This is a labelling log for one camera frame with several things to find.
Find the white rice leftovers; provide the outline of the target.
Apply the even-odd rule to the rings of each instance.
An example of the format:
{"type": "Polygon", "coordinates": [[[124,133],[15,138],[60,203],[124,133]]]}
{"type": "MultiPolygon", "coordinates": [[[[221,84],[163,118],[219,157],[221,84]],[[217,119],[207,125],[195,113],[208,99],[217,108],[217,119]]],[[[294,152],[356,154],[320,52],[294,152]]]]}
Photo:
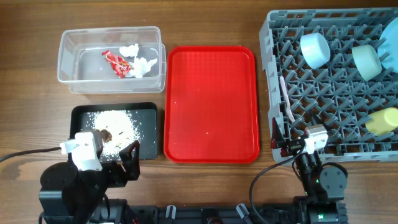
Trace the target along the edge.
{"type": "Polygon", "coordinates": [[[120,160],[119,152],[134,141],[140,141],[140,122],[133,118],[128,110],[107,110],[85,112],[81,115],[80,130],[106,129],[112,134],[112,140],[103,143],[101,161],[120,160]]]}

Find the brown food piece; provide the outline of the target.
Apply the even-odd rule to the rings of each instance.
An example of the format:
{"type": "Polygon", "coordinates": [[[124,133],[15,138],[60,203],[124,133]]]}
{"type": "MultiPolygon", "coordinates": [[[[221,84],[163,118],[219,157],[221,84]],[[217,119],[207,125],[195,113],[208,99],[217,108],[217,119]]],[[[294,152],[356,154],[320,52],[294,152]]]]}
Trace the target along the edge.
{"type": "Polygon", "coordinates": [[[95,131],[97,133],[100,133],[102,141],[104,143],[110,142],[112,140],[112,134],[109,131],[107,131],[106,129],[102,129],[102,130],[96,129],[95,131]]]}

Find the white plastic fork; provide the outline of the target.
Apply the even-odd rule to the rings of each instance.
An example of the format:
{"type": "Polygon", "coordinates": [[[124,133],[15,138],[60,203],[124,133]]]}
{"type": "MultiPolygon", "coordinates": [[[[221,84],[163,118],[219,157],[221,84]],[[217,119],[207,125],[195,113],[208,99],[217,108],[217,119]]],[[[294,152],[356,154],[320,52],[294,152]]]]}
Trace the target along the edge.
{"type": "Polygon", "coordinates": [[[279,77],[279,83],[280,83],[280,87],[282,89],[282,93],[286,102],[286,113],[288,118],[290,119],[290,122],[293,123],[295,121],[295,118],[292,114],[292,110],[290,107],[290,100],[289,100],[289,95],[287,92],[287,85],[285,83],[285,78],[284,77],[279,77]]]}

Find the red snack wrapper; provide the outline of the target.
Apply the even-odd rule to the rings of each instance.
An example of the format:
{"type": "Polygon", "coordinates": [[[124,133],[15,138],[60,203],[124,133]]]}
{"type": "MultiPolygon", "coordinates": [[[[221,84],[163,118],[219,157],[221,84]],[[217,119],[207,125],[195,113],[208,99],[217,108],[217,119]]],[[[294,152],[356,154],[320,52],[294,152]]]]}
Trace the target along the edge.
{"type": "Polygon", "coordinates": [[[109,50],[105,50],[101,55],[110,64],[111,68],[119,78],[127,77],[131,70],[128,62],[126,62],[122,57],[111,53],[109,50]]]}

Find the white napkin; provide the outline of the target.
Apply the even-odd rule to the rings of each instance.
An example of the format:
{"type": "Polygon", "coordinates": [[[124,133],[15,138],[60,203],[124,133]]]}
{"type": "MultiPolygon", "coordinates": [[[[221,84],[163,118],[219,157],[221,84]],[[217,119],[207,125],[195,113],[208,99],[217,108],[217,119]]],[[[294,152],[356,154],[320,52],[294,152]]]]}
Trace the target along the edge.
{"type": "Polygon", "coordinates": [[[124,56],[124,57],[133,57],[134,61],[129,62],[130,65],[130,71],[125,75],[126,78],[142,78],[146,73],[148,73],[152,66],[154,66],[158,59],[152,59],[152,60],[147,60],[144,57],[139,58],[138,53],[139,53],[139,45],[134,44],[130,45],[128,47],[120,47],[119,48],[119,53],[124,56]]]}

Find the yellow plastic cup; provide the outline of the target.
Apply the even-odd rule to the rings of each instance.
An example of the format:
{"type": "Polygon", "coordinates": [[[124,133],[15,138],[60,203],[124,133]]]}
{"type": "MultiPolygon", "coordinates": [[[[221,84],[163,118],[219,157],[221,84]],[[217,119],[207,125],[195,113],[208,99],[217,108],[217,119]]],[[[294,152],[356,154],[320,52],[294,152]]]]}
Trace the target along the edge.
{"type": "Polygon", "coordinates": [[[370,117],[365,123],[370,133],[380,136],[397,129],[397,108],[386,108],[370,114],[370,117]]]}

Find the light blue rice bowl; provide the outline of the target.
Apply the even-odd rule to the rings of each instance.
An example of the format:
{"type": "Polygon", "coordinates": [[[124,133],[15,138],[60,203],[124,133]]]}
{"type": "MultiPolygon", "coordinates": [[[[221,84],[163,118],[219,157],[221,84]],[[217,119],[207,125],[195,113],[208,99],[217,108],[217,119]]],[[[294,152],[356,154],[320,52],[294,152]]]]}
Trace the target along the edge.
{"type": "Polygon", "coordinates": [[[330,47],[326,38],[320,33],[301,36],[300,48],[304,60],[311,69],[318,69],[330,60],[330,47]]]}

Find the mint green bowl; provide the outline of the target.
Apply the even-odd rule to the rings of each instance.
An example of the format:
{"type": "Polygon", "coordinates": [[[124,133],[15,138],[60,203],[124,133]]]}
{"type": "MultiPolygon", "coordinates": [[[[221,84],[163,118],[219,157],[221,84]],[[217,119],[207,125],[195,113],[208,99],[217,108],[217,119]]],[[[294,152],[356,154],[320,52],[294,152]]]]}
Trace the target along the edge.
{"type": "Polygon", "coordinates": [[[364,81],[369,81],[381,73],[382,65],[380,59],[371,45],[353,47],[352,56],[356,68],[364,81]]]}

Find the light blue plate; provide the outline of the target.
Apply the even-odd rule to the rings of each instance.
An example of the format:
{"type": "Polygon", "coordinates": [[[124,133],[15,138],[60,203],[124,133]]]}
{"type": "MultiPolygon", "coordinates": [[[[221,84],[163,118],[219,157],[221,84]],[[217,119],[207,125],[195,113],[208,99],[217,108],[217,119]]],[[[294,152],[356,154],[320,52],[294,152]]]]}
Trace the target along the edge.
{"type": "Polygon", "coordinates": [[[384,40],[377,48],[378,56],[383,58],[381,65],[397,73],[397,18],[386,26],[379,40],[384,40]]]}

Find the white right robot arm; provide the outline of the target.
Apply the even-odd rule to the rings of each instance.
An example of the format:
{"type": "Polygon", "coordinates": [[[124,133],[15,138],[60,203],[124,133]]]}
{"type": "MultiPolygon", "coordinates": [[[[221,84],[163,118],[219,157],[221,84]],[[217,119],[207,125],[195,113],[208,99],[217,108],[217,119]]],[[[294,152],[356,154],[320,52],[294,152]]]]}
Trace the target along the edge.
{"type": "Polygon", "coordinates": [[[328,143],[328,131],[323,124],[305,128],[304,135],[284,139],[276,119],[272,120],[271,148],[280,149],[281,156],[291,163],[302,183],[305,195],[294,197],[294,223],[346,223],[345,198],[348,171],[335,162],[323,163],[319,150],[328,143]]]}

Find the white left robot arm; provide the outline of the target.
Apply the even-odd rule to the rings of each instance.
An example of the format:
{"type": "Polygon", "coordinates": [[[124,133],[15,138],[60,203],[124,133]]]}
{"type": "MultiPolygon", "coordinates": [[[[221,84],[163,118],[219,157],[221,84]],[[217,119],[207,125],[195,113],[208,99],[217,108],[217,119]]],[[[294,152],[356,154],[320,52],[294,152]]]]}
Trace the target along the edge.
{"type": "Polygon", "coordinates": [[[102,163],[102,170],[78,170],[71,159],[46,169],[40,177],[39,223],[138,223],[126,200],[110,200],[108,188],[125,187],[140,175],[139,141],[119,152],[121,164],[102,163]]]}

